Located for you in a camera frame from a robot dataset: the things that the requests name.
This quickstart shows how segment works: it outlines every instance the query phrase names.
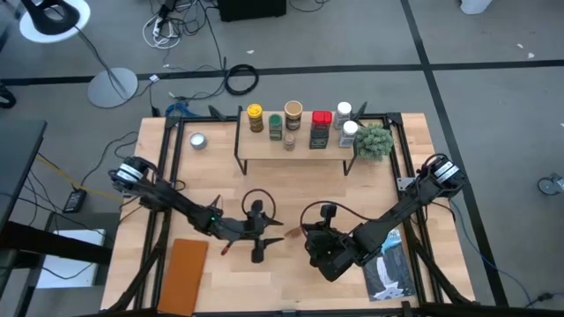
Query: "red spice container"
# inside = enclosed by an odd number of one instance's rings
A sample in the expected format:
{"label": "red spice container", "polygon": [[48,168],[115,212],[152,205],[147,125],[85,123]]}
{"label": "red spice container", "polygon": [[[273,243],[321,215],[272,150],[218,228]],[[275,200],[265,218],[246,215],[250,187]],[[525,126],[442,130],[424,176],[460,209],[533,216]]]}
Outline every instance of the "red spice container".
{"label": "red spice container", "polygon": [[333,113],[331,111],[315,110],[311,116],[310,149],[325,149],[329,141],[329,130]]}

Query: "small plant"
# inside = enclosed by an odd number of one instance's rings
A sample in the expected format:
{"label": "small plant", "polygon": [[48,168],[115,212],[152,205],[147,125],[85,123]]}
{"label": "small plant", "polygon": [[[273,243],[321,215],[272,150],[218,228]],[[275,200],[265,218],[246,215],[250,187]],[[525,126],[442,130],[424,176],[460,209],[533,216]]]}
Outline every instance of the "small plant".
{"label": "small plant", "polygon": [[394,145],[391,132],[373,123],[360,127],[355,142],[359,156],[373,161],[381,161],[384,156],[388,156]]}

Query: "small round container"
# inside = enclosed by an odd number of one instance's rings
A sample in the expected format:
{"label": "small round container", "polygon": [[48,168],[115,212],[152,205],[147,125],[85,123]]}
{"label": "small round container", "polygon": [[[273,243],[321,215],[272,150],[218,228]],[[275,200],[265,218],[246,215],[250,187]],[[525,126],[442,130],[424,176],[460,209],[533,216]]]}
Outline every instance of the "small round container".
{"label": "small round container", "polygon": [[301,124],[301,112],[303,111],[303,106],[299,101],[288,101],[284,106],[284,112],[286,113],[286,129],[295,131],[300,128]]}
{"label": "small round container", "polygon": [[282,140],[282,122],[280,114],[271,114],[268,118],[269,135],[272,141]]}
{"label": "small round container", "polygon": [[354,136],[358,130],[359,125],[356,122],[345,122],[341,130],[341,137],[338,139],[338,147],[347,148],[353,146]]}
{"label": "small round container", "polygon": [[252,104],[248,106],[247,115],[249,116],[250,130],[253,132],[261,132],[264,129],[263,108],[261,105]]}
{"label": "small round container", "polygon": [[337,111],[335,112],[335,120],[333,121],[333,126],[335,129],[343,128],[345,122],[351,120],[351,112],[353,111],[353,106],[348,102],[339,102],[337,105]]}
{"label": "small round container", "polygon": [[202,150],[208,144],[208,140],[201,133],[194,133],[190,136],[190,145],[196,150]]}
{"label": "small round container", "polygon": [[293,151],[296,148],[296,138],[292,133],[286,133],[284,136],[284,150]]}

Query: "white bottle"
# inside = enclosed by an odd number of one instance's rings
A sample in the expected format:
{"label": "white bottle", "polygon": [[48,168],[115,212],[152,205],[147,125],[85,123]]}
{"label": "white bottle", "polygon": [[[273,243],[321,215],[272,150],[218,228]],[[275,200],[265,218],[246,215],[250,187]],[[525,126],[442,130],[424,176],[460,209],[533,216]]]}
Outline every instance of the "white bottle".
{"label": "white bottle", "polygon": [[345,122],[351,120],[351,112],[353,107],[348,102],[339,102],[337,105],[337,111],[335,112],[335,119],[333,120],[333,126],[335,129],[341,129]]}
{"label": "white bottle", "polygon": [[460,10],[466,14],[480,14],[491,2],[492,0],[462,0]]}
{"label": "white bottle", "polygon": [[341,131],[341,137],[338,139],[338,147],[352,147],[354,144],[354,136],[358,130],[359,125],[356,124],[356,122],[345,122],[345,124],[343,124],[343,130]]}

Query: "orange cutting board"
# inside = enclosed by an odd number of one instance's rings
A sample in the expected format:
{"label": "orange cutting board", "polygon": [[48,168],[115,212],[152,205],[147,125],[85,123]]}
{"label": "orange cutting board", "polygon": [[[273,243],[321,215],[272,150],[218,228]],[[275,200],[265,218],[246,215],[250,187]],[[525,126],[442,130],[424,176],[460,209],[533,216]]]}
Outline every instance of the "orange cutting board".
{"label": "orange cutting board", "polygon": [[162,313],[191,316],[204,273],[208,242],[176,239],[157,309]]}

